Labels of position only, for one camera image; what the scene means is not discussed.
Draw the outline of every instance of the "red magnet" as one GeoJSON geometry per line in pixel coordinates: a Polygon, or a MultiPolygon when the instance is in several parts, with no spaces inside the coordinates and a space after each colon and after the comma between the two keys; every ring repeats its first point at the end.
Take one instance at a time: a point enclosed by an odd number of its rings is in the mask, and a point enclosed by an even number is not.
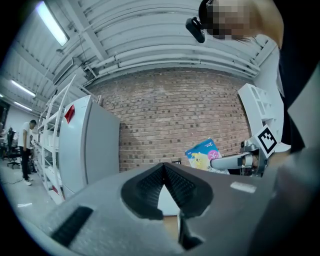
{"type": "Polygon", "coordinates": [[[74,114],[75,114],[75,105],[72,105],[64,115],[66,122],[68,124],[69,124],[71,118],[74,116],[74,114]]]}

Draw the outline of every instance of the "ceiling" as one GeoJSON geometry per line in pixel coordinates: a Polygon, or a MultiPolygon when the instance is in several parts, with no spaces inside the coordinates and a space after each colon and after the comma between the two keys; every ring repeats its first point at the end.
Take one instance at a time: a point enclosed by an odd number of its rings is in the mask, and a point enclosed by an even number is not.
{"type": "Polygon", "coordinates": [[[60,46],[38,13],[32,12],[1,67],[0,93],[7,101],[24,104],[37,114],[45,108],[56,89],[66,86],[74,73],[78,74],[76,83],[82,86],[127,72],[161,67],[207,68],[253,79],[275,43],[263,35],[249,43],[222,41],[210,36],[205,43],[198,43],[185,23],[198,15],[200,2],[47,1],[68,35],[68,42],[60,46]],[[71,57],[78,58],[80,64],[70,68],[54,85],[55,76],[71,57]],[[15,87],[11,80],[34,92],[36,97],[15,87]]]}

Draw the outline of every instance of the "white label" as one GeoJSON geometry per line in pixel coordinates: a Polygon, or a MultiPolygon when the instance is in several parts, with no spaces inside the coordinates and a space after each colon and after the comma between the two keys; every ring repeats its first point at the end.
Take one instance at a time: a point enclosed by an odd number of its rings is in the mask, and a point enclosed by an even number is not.
{"type": "Polygon", "coordinates": [[[257,187],[254,185],[241,183],[241,182],[237,182],[237,181],[233,182],[230,185],[230,187],[235,190],[240,190],[240,191],[244,191],[244,192],[248,192],[248,193],[254,193],[257,189],[257,187]]]}

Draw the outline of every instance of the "black rubber pad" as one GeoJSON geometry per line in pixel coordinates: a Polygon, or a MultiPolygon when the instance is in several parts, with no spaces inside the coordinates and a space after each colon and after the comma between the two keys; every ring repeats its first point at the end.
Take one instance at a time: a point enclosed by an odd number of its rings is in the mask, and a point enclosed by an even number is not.
{"type": "Polygon", "coordinates": [[[51,235],[59,244],[68,247],[93,210],[89,207],[78,207],[70,217],[51,235]]]}
{"type": "Polygon", "coordinates": [[[205,180],[183,168],[179,164],[158,163],[132,177],[121,188],[123,203],[141,219],[162,220],[158,202],[165,185],[184,218],[200,216],[213,200],[213,191],[205,180]]]}

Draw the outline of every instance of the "white refrigerator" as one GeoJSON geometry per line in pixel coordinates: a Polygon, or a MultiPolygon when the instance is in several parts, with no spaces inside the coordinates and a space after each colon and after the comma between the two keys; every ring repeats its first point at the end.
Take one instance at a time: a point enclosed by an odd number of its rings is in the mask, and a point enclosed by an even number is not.
{"type": "Polygon", "coordinates": [[[65,198],[104,177],[119,173],[120,119],[88,95],[77,99],[74,114],[62,118],[59,171],[65,198]]]}

